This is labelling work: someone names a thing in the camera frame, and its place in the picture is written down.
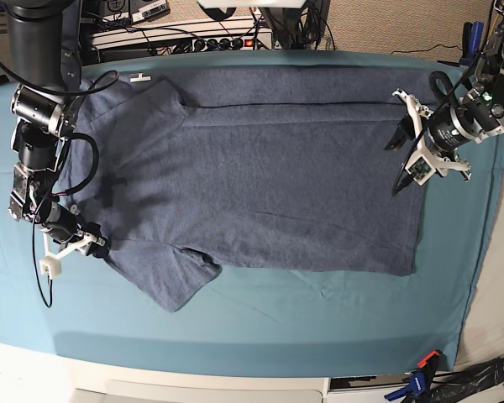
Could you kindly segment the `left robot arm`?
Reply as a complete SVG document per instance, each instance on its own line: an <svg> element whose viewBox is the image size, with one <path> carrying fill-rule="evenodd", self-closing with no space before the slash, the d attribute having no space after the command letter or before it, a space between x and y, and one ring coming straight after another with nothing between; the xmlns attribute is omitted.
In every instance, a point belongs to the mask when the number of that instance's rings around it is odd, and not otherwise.
<svg viewBox="0 0 504 403"><path fill-rule="evenodd" d="M442 71L430 74L436 109L401 88L392 93L407 113L386 149L397 150L412 141L394 181L394 195L412 183L425 184L433 175L445 177L451 170L469 180L471 165L459 157L459 148L504 133L504 1L494 2L493 9L502 20L488 30L486 42L463 75L452 82Z"/></svg>

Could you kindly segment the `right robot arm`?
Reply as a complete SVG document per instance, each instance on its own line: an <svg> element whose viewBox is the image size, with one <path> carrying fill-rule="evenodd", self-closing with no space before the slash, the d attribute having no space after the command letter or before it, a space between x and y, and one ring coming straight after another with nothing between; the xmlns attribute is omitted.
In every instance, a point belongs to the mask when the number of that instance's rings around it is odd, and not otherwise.
<svg viewBox="0 0 504 403"><path fill-rule="evenodd" d="M20 78L11 103L17 117L11 147L18 162L8 212L31 222L61 250L72 247L102 259L109 242L99 225L75 207L63 207L53 192L71 142L95 144L74 129L84 99L78 93L81 2L7 1L5 11L13 72Z"/></svg>

